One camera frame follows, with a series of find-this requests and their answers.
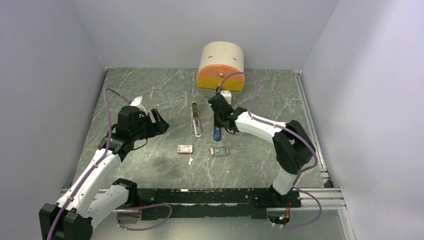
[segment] red and white box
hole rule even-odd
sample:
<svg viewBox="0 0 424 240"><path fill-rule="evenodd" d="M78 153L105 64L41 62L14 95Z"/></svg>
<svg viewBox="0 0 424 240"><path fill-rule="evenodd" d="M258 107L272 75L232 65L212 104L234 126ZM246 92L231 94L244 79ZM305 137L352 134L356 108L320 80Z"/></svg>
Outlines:
<svg viewBox="0 0 424 240"><path fill-rule="evenodd" d="M176 152L178 154L192 154L193 145L178 145L178 149Z"/></svg>

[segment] small box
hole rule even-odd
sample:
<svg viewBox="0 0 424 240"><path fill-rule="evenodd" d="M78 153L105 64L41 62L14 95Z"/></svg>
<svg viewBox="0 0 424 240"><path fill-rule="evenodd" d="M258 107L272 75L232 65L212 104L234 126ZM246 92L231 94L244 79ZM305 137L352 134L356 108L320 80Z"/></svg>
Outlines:
<svg viewBox="0 0 424 240"><path fill-rule="evenodd" d="M226 157L230 154L230 150L227 146L221 146L221 147L211 147L210 148L210 155L212 157Z"/></svg>
<svg viewBox="0 0 424 240"><path fill-rule="evenodd" d="M178 145L178 149L176 152L178 154L192 154L193 145Z"/></svg>

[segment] black motor joint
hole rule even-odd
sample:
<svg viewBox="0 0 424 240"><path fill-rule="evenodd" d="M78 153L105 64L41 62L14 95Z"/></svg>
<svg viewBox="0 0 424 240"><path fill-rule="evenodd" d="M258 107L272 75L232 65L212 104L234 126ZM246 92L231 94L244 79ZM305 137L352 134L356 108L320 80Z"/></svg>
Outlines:
<svg viewBox="0 0 424 240"><path fill-rule="evenodd" d="M157 109L150 111L155 122L152 122L149 113L141 111L136 106L123 106L119 111L109 149L113 154L118 154L122 161L134 149L136 141L162 135L170 128ZM107 142L108 135L101 140L98 149L105 149Z"/></svg>
<svg viewBox="0 0 424 240"><path fill-rule="evenodd" d="M225 128L227 131L233 131L234 133L239 131L236 126L236 120L240 114L247 112L246 109L238 107L234 110L224 96L218 93L207 102L213 110L213 125L215 127Z"/></svg>

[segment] black mounting plate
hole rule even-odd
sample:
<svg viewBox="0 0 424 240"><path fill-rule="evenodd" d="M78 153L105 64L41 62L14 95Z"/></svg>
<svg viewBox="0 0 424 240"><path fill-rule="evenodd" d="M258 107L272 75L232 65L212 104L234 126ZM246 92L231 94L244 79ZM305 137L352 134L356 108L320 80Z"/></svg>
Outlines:
<svg viewBox="0 0 424 240"><path fill-rule="evenodd" d="M284 201L279 201L269 188L205 188L205 189L150 189L139 188L142 205L167 203L172 206L171 218L223 218L251 217L267 219L267 208L291 208L302 206L299 192L291 191ZM164 219L167 207L142 210L141 220Z"/></svg>

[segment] blue object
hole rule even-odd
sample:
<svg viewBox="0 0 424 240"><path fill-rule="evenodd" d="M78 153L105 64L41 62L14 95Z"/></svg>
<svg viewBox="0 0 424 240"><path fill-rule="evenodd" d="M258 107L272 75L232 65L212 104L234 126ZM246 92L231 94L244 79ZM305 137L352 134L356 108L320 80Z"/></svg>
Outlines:
<svg viewBox="0 0 424 240"><path fill-rule="evenodd" d="M213 126L213 140L216 142L221 141L222 134L221 134L221 128Z"/></svg>

